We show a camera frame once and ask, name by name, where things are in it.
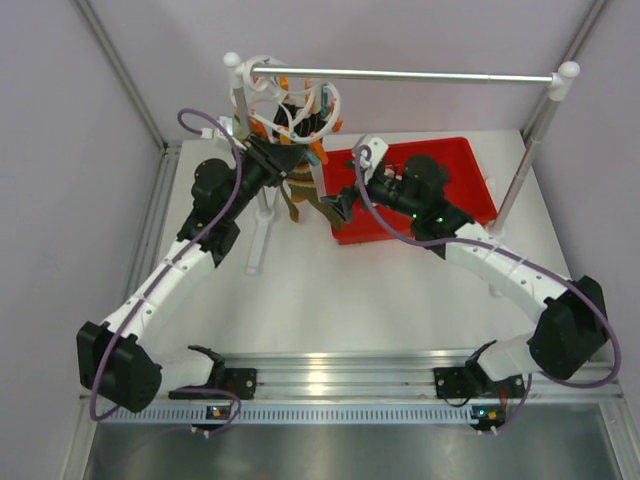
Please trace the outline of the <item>white round clip hanger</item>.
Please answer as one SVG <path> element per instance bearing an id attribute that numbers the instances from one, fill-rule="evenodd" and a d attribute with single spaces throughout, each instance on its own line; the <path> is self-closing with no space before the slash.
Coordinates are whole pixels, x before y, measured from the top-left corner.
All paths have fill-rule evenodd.
<path id="1" fill-rule="evenodd" d="M 295 90 L 290 86 L 293 78 L 286 74 L 253 74 L 255 67 L 286 65 L 269 55 L 243 60 L 228 52 L 223 62 L 236 137 L 256 133 L 273 143 L 318 146 L 324 137 L 341 130 L 342 99 L 333 83 L 307 77 L 298 81 L 300 88 Z"/>

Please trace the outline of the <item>olive green striped sock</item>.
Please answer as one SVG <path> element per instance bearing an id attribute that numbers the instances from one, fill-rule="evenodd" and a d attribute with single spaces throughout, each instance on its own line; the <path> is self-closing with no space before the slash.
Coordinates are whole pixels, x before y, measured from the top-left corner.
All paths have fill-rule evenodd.
<path id="1" fill-rule="evenodd" d="M 279 189 L 288 209 L 290 220 L 294 223 L 298 223 L 300 215 L 298 204 L 303 201 L 303 198 L 297 195 L 287 182 L 282 183 Z"/>

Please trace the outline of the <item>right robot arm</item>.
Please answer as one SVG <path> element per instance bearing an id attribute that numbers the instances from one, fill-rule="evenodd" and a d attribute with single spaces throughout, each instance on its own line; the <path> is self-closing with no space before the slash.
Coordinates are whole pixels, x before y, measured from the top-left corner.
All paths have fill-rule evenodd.
<path id="1" fill-rule="evenodd" d="M 409 158 L 402 173 L 362 158 L 354 185 L 321 201 L 345 222 L 358 201 L 371 213 L 383 207 L 410 218 L 409 243 L 495 287 L 533 322 L 531 332 L 489 341 L 465 361 L 462 397 L 490 396 L 504 380 L 536 372 L 566 382 L 612 339 L 601 286 L 588 276 L 569 280 L 508 250 L 446 199 L 447 181 L 446 170 L 426 156 Z"/>

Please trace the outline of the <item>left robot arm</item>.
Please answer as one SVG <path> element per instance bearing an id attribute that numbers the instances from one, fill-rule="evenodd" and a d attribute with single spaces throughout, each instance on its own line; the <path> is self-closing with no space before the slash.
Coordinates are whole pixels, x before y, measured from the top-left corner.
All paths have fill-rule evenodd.
<path id="1" fill-rule="evenodd" d="M 277 187 L 304 159 L 303 145 L 272 144 L 250 135 L 235 150 L 234 167 L 219 158 L 201 162 L 191 187 L 192 209 L 155 271 L 100 323 L 76 335 L 80 383 L 94 399 L 138 413 L 159 394 L 194 388 L 214 397 L 226 374 L 214 351 L 190 346 L 175 359 L 154 343 L 176 320 L 192 290 L 218 267 L 240 234 L 237 217 L 264 187 Z"/>

